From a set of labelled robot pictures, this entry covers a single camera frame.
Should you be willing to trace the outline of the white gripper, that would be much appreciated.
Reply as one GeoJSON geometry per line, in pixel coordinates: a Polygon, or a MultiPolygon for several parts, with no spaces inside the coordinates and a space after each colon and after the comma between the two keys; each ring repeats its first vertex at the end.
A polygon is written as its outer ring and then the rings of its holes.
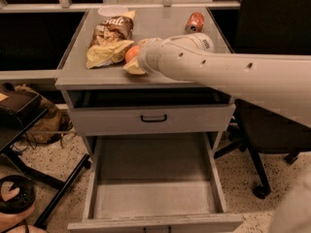
{"type": "Polygon", "coordinates": [[[123,69],[131,75],[144,75],[158,73],[159,48],[163,40],[160,38],[143,39],[138,42],[140,50],[137,60],[130,61],[123,66],[123,69]]]}

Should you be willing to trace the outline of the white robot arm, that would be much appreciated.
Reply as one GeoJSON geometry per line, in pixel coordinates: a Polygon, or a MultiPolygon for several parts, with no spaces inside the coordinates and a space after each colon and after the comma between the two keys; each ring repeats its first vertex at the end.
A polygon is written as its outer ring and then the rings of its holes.
{"type": "Polygon", "coordinates": [[[216,53],[203,33],[150,38],[125,54],[133,75],[158,72],[204,84],[232,96],[237,123],[257,168],[265,197],[270,185],[259,155],[275,150],[295,156],[310,149],[311,60],[308,55],[216,53]]]}

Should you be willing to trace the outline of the person hand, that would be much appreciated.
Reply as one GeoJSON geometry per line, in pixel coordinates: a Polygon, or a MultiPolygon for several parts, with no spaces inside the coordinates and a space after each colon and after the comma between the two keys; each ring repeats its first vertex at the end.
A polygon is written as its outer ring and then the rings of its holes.
{"type": "Polygon", "coordinates": [[[48,233],[46,230],[23,223],[35,211],[35,204],[19,214],[0,213],[0,233],[48,233]]]}

